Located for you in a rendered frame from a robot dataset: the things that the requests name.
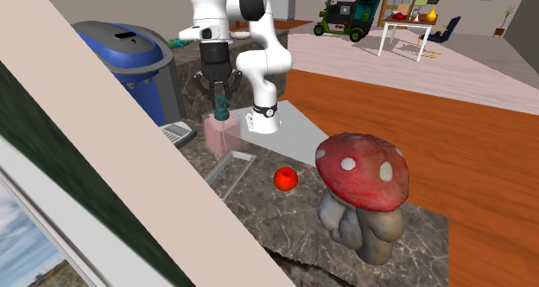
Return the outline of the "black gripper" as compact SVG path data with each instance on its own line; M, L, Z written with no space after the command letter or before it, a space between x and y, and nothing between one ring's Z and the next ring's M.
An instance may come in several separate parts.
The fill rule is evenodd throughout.
M193 76L193 83L200 92L211 102L214 102L214 87L212 82L223 81L225 96L231 98L238 91L243 73L231 71L230 51L227 41L208 42L200 44L201 71Z

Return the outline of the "pink soap dispenser teal pump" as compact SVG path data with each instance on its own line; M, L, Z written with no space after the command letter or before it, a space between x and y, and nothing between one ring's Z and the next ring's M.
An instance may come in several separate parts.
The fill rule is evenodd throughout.
M215 95L215 107L203 116L207 148L218 158L240 145L240 118L230 111L231 101L222 94Z

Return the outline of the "blue grey coffee machine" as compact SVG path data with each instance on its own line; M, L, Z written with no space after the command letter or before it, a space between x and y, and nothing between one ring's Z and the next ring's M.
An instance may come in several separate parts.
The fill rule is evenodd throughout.
M176 148L197 136L187 120L173 52L162 36L113 22L72 27Z

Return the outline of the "grey rectangular tray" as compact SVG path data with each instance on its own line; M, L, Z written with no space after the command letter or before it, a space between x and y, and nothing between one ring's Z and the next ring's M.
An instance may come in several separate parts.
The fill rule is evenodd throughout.
M231 150L209 171L209 173L204 177L204 180L208 185L212 185L233 159L240 159L244 161L244 165L241 170L239 170L239 172L234 176L234 179L227 187L226 191L219 196L222 201L225 201L232 193L234 188L238 185L239 181L242 179L249 167L254 163L256 157L256 155L251 153Z

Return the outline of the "grey robot stand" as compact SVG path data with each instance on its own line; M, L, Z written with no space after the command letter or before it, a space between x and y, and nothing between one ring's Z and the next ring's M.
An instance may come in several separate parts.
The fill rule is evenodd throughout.
M240 137L244 141L314 166L315 151L328 135L287 100L278 102L278 110L282 121L279 131L266 135L248 131L245 121L248 107L231 113L242 119Z

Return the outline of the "grey refrigerator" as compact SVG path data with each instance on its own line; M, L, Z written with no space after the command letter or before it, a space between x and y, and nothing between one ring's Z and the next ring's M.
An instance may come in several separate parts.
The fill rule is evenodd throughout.
M269 0L273 18L289 21L295 18L295 0Z

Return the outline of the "red apple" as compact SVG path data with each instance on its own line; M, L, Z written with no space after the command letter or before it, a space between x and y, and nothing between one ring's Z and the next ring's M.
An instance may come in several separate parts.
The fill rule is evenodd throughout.
M298 175L294 169L291 169L290 167L283 167L275 172L273 181L276 188L279 190L289 191L297 186Z

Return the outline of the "green scooter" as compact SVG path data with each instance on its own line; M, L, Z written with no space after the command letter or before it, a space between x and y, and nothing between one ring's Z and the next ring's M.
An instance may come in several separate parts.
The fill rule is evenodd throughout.
M325 9L319 13L321 21L314 26L314 34L348 35L353 42L362 40L367 31L361 19L356 17L357 6L357 0L337 2L326 0Z

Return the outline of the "teal tall board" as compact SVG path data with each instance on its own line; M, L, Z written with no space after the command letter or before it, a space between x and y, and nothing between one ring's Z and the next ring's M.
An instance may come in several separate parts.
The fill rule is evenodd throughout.
M380 0L355 0L352 14L352 28L361 29L367 35L374 21Z

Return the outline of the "red mushroom figure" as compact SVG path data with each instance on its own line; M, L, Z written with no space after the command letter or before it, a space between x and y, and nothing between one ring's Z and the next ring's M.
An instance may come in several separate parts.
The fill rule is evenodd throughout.
M409 169L401 150L371 134L345 132L319 144L315 166L327 187L318 205L321 225L367 264L386 264L405 228Z

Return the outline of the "white table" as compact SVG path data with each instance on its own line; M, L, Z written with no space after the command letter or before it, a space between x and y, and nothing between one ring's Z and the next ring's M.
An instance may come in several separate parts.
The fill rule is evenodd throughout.
M426 46L428 37L430 36L431 30L436 25L438 15L435 13L435 9L432 9L428 14L418 14L417 18L414 20L409 19L395 19L392 16L388 16L384 19L384 30L381 36L380 45L377 51L377 56L380 56L383 51L384 42L386 35L388 33L389 27L392 27L390 41L393 41L396 29L398 27L413 28L413 29L423 29L423 38L419 47L416 48L415 54L417 55L416 60L419 61L422 58L424 48Z

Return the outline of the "dark blue chair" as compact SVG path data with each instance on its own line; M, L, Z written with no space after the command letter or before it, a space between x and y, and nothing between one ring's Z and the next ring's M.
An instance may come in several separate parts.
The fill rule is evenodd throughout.
M447 26L431 28L431 32L428 35L428 41L433 41L436 43L443 43L447 41L460 19L460 16L456 16L449 22Z

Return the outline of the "window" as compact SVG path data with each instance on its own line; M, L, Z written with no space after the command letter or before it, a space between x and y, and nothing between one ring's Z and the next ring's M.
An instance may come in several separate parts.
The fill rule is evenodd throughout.
M28 281L60 254L89 287L112 287L91 256L95 245L74 226L89 219L57 183L0 136L0 277L8 285Z

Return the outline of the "potted plant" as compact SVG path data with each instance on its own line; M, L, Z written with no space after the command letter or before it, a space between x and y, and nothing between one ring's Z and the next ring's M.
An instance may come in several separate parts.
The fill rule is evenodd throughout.
M509 6L508 8L506 8L504 10L504 20L502 22L502 25L499 27L499 28L496 28L493 32L493 37L495 36L498 36L499 38L501 38L503 35L504 35L504 32L505 32L505 24L507 23L507 20L509 18L509 16L511 14L513 14L515 11L515 7L514 6Z

